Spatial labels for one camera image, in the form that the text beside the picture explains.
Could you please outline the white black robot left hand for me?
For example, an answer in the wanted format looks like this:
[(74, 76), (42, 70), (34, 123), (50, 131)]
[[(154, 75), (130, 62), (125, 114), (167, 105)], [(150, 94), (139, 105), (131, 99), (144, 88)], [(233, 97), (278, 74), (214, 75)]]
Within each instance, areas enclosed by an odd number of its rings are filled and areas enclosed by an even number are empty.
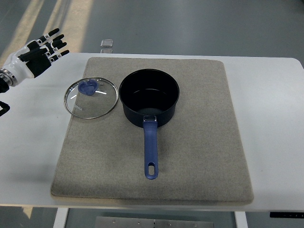
[(28, 42), (24, 47), (11, 53), (0, 68), (0, 91), (5, 93), (10, 87), (19, 85), (27, 78), (36, 78), (62, 56), (67, 43), (56, 28), (40, 38)]

